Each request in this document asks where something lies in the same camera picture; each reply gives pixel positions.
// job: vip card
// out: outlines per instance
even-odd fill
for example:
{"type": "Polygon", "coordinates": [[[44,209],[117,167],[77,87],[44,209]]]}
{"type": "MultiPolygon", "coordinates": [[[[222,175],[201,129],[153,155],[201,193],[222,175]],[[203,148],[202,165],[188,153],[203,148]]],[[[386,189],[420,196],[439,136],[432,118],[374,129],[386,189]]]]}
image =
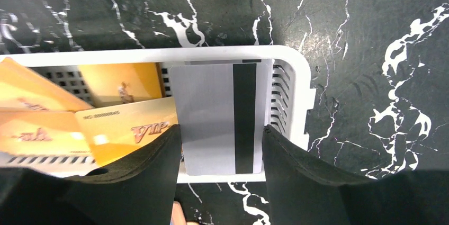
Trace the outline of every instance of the vip card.
{"type": "Polygon", "coordinates": [[[264,61],[168,70],[189,175],[261,172],[272,68],[264,61]]]}
{"type": "Polygon", "coordinates": [[[75,113],[99,166],[152,142],[177,124],[172,97],[75,113]]]}

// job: white plastic tray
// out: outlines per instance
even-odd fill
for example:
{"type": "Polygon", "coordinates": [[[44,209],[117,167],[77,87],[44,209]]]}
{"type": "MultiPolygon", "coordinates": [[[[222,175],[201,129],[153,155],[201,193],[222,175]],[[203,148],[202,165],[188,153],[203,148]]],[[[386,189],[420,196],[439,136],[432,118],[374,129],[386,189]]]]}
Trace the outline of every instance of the white plastic tray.
{"type": "MultiPolygon", "coordinates": [[[[46,76],[47,71],[76,71],[77,65],[89,64],[161,62],[162,67],[164,67],[164,65],[182,64],[182,62],[193,61],[273,59],[274,66],[270,122],[280,133],[285,135],[298,147],[304,150],[308,147],[309,136],[304,133],[304,126],[307,110],[313,108],[315,89],[310,88],[310,67],[306,59],[298,51],[289,47],[200,47],[57,52],[7,56],[13,58],[24,66],[32,67],[43,76],[46,76]]],[[[71,92],[74,89],[82,87],[67,85],[63,88],[71,92]]],[[[79,92],[75,95],[89,102],[89,94],[79,92]]],[[[79,169],[75,168],[76,164],[71,166],[73,166],[73,171],[79,172],[79,169]]],[[[65,166],[64,169],[70,170],[69,167],[71,166],[65,166]]],[[[54,175],[62,176],[67,174],[57,173],[54,175]]],[[[263,172],[260,174],[226,176],[189,176],[185,172],[183,163],[181,163],[178,176],[178,183],[255,182],[264,180],[265,174],[263,172]]]]}

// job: black foam pad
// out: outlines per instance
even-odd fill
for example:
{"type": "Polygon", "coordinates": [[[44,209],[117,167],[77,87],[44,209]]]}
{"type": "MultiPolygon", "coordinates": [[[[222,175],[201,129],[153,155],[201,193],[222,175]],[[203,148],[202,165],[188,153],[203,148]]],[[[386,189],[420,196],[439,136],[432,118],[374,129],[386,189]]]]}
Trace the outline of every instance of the black foam pad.
{"type": "Polygon", "coordinates": [[[181,157],[179,125],[83,177],[0,169],[1,224],[170,223],[181,157]]]}
{"type": "Polygon", "coordinates": [[[449,224],[446,171],[407,171],[372,180],[320,160],[270,125],[262,147],[275,225],[449,224]]]}

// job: grid pattern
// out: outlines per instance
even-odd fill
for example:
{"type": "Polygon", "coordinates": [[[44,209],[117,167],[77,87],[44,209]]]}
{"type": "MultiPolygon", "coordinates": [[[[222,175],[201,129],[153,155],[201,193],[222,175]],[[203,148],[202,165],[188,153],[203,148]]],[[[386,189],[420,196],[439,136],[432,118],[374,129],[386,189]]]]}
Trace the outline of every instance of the grid pattern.
{"type": "Polygon", "coordinates": [[[10,165],[35,164],[94,164],[91,156],[14,156],[8,162],[10,165]]]}
{"type": "Polygon", "coordinates": [[[34,67],[34,71],[93,105],[92,96],[77,66],[34,67]]]}
{"type": "Polygon", "coordinates": [[[170,69],[170,67],[185,65],[185,64],[186,63],[184,63],[184,62],[161,62],[161,63],[159,63],[160,70],[162,71],[162,81],[164,82],[165,95],[167,97],[170,97],[173,95],[172,86],[170,85],[170,78],[168,75],[168,70],[170,69]]]}
{"type": "Polygon", "coordinates": [[[289,118],[289,97],[291,95],[290,65],[275,60],[273,65],[273,80],[271,85],[271,125],[286,136],[289,118]]]}

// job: orange card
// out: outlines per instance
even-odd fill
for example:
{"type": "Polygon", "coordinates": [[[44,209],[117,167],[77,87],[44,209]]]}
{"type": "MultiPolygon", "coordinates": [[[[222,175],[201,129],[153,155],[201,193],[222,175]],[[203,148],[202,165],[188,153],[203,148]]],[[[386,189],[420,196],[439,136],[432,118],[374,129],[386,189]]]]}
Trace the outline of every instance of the orange card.
{"type": "Polygon", "coordinates": [[[10,155],[90,154],[72,112],[0,112],[0,151],[10,155]]]}
{"type": "Polygon", "coordinates": [[[0,107],[80,111],[92,106],[11,58],[0,62],[0,107]]]}
{"type": "Polygon", "coordinates": [[[177,124],[173,97],[75,113],[99,166],[152,142],[177,124]]]}
{"type": "Polygon", "coordinates": [[[162,98],[159,74],[153,62],[79,65],[95,107],[162,98]]]}

